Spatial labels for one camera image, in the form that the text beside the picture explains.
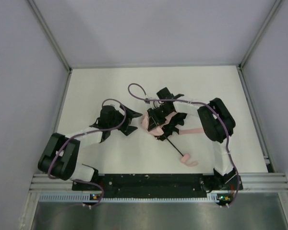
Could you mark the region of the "pink and black folding umbrella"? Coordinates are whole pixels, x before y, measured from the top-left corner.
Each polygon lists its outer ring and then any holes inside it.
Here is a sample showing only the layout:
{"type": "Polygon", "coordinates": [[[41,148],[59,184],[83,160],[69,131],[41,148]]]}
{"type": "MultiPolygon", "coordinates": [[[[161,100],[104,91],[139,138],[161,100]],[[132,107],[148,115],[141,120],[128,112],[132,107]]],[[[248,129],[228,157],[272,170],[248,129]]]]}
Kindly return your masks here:
{"type": "MultiPolygon", "coordinates": [[[[172,118],[176,115],[176,113],[171,113],[169,116],[166,117],[166,125],[169,125],[169,122],[172,120],[172,118]]],[[[155,138],[161,137],[161,135],[165,134],[164,130],[162,129],[164,125],[156,126],[155,128],[152,128],[149,130],[149,115],[148,112],[146,112],[142,118],[141,126],[152,136],[155,138]]],[[[204,133],[203,128],[193,128],[193,129],[178,129],[178,135],[186,135],[186,134],[201,134],[204,133]]],[[[180,162],[188,167],[195,167],[198,165],[197,161],[190,161],[190,154],[182,154],[176,146],[170,142],[170,140],[166,139],[182,156],[180,158],[180,162]]]]}

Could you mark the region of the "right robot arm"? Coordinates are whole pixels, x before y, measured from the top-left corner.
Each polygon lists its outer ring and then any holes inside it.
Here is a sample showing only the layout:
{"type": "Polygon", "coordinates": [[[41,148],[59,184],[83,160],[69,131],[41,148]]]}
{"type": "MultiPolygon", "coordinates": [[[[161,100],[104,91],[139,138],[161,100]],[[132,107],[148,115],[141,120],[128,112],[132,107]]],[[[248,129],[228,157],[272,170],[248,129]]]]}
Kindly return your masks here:
{"type": "Polygon", "coordinates": [[[168,88],[157,92],[158,99],[148,99],[152,107],[145,113],[141,125],[157,140],[164,141],[174,133],[178,135],[204,133],[213,143],[215,181],[227,184],[236,177],[237,171],[230,156],[229,138],[236,122],[219,98],[208,104],[193,103],[183,98],[183,94],[172,94],[168,88]],[[188,116],[200,119],[201,127],[180,129],[188,116]]]}

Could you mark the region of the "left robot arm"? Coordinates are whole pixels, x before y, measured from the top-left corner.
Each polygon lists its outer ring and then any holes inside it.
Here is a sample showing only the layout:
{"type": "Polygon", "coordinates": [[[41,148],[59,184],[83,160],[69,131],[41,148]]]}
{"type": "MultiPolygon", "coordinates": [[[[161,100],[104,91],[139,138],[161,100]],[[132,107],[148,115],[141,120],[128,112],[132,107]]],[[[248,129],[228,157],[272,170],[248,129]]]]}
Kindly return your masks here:
{"type": "Polygon", "coordinates": [[[80,152],[104,142],[113,130],[130,135],[137,130],[131,125],[132,120],[142,115],[121,103],[119,109],[103,103],[99,117],[88,128],[73,134],[53,133],[50,136],[38,161],[38,169],[51,179],[91,182],[97,170],[78,162],[80,152]]]}

